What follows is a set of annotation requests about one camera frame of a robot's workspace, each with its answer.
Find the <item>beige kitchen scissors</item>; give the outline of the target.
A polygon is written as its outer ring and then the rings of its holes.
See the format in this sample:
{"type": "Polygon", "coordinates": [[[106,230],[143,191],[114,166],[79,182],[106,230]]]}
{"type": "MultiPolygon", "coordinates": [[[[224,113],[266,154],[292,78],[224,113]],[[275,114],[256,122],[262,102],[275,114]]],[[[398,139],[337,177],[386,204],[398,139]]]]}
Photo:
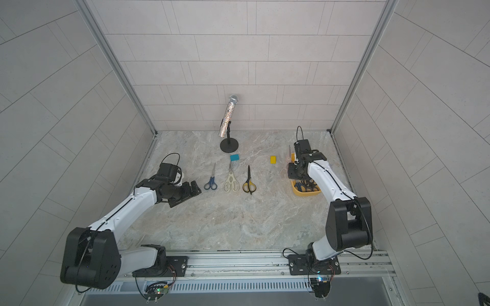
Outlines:
{"type": "Polygon", "coordinates": [[[231,192],[231,191],[238,192],[238,190],[239,190],[239,183],[237,182],[236,177],[234,175],[232,162],[230,162],[230,164],[229,164],[228,177],[227,177],[227,180],[224,184],[223,189],[226,193],[231,192]]]}

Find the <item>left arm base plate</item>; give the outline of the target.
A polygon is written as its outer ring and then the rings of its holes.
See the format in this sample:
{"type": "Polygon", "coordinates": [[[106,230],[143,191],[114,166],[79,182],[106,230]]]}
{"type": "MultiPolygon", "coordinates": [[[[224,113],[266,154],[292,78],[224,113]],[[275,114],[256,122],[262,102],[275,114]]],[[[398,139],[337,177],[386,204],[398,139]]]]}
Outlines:
{"type": "Polygon", "coordinates": [[[165,261],[157,262],[149,268],[139,269],[132,273],[133,277],[184,277],[187,266],[188,256],[170,256],[165,261]]]}

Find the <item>black yellow scissors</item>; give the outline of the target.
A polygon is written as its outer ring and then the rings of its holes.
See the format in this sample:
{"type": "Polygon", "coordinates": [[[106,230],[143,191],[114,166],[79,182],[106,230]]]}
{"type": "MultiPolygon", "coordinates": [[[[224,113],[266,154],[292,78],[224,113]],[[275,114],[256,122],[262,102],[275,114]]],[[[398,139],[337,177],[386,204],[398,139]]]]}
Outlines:
{"type": "Polygon", "coordinates": [[[252,195],[256,191],[256,185],[251,181],[251,168],[248,166],[248,177],[246,182],[242,185],[242,190],[245,193],[250,193],[252,195]]]}

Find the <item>blue handled scissors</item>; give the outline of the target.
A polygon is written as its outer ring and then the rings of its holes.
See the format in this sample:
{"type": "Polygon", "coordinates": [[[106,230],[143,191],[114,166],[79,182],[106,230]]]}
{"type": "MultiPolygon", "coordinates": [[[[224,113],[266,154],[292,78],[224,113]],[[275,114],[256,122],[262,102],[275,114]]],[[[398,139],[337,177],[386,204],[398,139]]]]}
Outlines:
{"type": "Polygon", "coordinates": [[[204,185],[204,189],[205,189],[205,190],[210,190],[210,189],[211,189],[211,190],[217,190],[218,185],[217,185],[217,183],[215,182],[215,171],[216,171],[216,163],[215,163],[215,164],[214,164],[214,166],[213,166],[213,171],[212,171],[212,173],[211,173],[211,176],[210,176],[210,179],[209,179],[208,183],[206,183],[206,184],[204,185]]]}

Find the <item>pink kitchen scissors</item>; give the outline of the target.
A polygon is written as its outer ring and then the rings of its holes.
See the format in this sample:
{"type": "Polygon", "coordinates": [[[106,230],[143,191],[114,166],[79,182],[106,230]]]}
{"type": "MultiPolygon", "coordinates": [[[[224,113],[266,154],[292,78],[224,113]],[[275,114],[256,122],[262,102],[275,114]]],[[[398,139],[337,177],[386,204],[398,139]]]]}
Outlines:
{"type": "Polygon", "coordinates": [[[292,163],[293,162],[293,152],[291,149],[291,145],[288,146],[288,149],[289,149],[288,162],[292,163]]]}

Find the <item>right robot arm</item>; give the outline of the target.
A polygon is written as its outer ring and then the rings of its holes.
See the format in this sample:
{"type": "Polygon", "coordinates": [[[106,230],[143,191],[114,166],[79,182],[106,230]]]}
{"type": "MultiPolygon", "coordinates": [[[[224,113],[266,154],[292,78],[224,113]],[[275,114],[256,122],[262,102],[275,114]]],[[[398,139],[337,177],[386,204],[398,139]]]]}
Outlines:
{"type": "Polygon", "coordinates": [[[325,235],[309,247],[315,260],[329,260],[351,248],[372,244],[370,201],[349,190],[321,152],[295,153],[295,161],[288,164],[288,177],[296,181],[314,181],[329,202],[325,235]]]}

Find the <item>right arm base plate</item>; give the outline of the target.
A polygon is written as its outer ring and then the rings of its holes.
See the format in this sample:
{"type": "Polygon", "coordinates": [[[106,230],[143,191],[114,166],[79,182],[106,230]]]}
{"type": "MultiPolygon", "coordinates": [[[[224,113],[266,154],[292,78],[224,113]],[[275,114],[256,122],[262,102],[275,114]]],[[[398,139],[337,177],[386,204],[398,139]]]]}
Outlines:
{"type": "Polygon", "coordinates": [[[289,254],[288,260],[290,275],[340,275],[341,268],[337,257],[319,261],[310,255],[289,254]]]}

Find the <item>yellow storage box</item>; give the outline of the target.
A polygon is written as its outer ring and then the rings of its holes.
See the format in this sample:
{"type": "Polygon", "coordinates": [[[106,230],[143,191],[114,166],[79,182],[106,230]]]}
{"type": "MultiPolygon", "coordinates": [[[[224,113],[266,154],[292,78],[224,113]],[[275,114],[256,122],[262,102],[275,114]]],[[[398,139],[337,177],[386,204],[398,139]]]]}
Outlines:
{"type": "Polygon", "coordinates": [[[321,189],[308,175],[308,163],[304,159],[297,160],[296,154],[290,154],[287,175],[292,180],[293,193],[297,196],[319,195],[321,189]]]}

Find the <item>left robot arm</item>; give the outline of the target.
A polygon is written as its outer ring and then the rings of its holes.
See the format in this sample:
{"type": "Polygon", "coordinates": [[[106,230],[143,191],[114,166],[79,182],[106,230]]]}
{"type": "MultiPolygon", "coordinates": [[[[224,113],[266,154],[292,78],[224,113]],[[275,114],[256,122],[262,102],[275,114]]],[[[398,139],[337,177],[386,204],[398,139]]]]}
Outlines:
{"type": "Polygon", "coordinates": [[[174,207],[198,196],[195,181],[173,185],[155,175],[138,183],[132,194],[87,228],[77,227],[66,238],[60,280],[87,288],[105,289],[119,276],[165,274],[166,250],[154,244],[121,251],[117,243],[126,230],[149,208],[166,202],[174,207]]]}

